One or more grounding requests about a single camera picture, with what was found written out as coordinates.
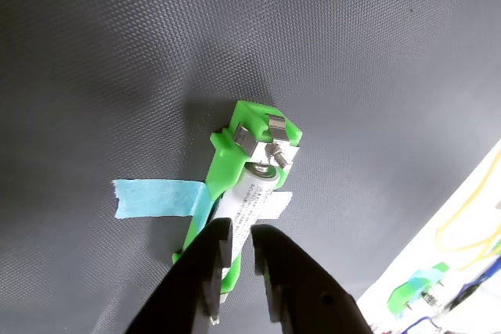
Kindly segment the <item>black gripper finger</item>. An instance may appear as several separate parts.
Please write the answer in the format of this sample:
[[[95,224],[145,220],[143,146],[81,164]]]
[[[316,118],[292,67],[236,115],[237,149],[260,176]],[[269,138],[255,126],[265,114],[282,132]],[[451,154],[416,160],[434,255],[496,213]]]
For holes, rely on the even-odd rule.
[[[251,235],[270,321],[283,333],[372,332],[354,298],[290,237],[269,224]]]
[[[213,220],[190,243],[128,326],[127,333],[207,333],[219,312],[222,271],[231,265],[232,222]]]

